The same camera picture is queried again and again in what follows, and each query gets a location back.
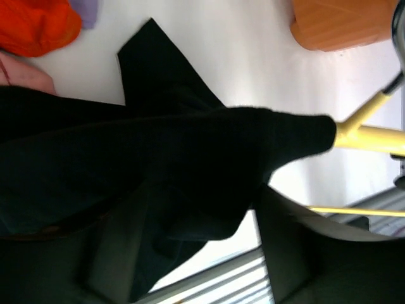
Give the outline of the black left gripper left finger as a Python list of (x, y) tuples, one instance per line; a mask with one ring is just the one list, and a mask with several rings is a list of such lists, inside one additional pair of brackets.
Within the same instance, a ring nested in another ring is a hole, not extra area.
[(142, 187), (106, 215), (1, 238), (1, 303), (128, 303), (148, 198)]

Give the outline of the black t shirt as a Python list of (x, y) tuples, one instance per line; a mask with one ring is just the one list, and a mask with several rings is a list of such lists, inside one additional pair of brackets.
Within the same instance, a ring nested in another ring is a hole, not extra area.
[(45, 235), (149, 191), (128, 303), (232, 236), (285, 164), (330, 150), (325, 115), (226, 107), (154, 20), (118, 53), (125, 104), (1, 88), (1, 238)]

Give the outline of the yellow hanger with metal hook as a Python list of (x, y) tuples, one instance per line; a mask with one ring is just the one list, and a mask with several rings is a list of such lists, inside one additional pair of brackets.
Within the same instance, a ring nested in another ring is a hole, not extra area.
[(404, 83), (404, 74), (399, 75), (384, 89), (377, 92), (343, 122), (337, 122), (334, 146), (336, 148), (376, 151), (404, 156), (404, 132), (364, 124), (378, 111)]

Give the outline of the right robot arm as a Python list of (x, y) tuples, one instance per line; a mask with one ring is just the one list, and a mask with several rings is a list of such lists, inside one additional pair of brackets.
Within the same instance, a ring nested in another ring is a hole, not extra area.
[(392, 43), (404, 72), (404, 0), (399, 0), (391, 24)]

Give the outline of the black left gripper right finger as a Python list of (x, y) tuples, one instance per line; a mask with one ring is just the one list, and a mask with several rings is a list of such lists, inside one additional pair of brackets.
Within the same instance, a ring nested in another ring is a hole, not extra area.
[(267, 185), (253, 203), (275, 303), (404, 303), (404, 239), (334, 222)]

